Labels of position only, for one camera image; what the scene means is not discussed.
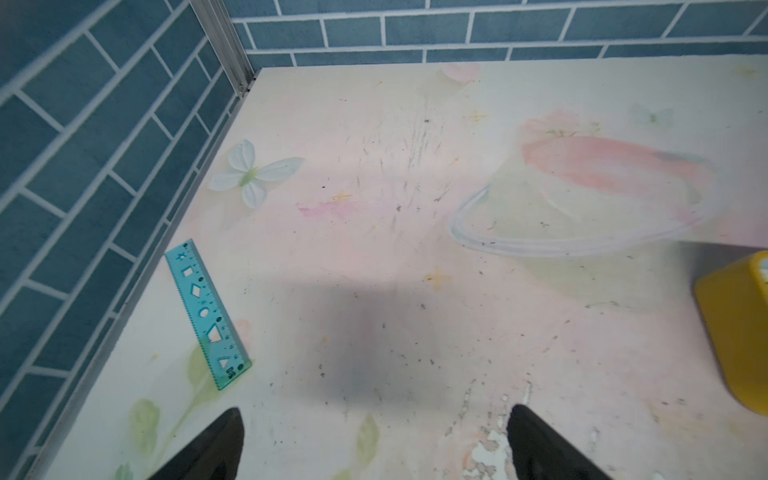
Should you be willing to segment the yellow alarm clock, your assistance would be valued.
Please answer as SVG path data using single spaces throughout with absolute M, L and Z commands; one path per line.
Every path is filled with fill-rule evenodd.
M 694 283 L 694 295 L 730 393 L 767 414 L 767 252 L 719 268 Z

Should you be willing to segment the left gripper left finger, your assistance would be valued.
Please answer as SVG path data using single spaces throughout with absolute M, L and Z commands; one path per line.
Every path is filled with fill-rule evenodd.
M 237 407 L 224 411 L 151 477 L 151 480 L 217 479 L 237 476 L 245 438 Z

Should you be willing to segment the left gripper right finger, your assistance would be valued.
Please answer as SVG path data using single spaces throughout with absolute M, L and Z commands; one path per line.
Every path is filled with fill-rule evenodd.
M 507 437 L 518 479 L 610 480 L 529 407 L 516 404 L 507 423 Z

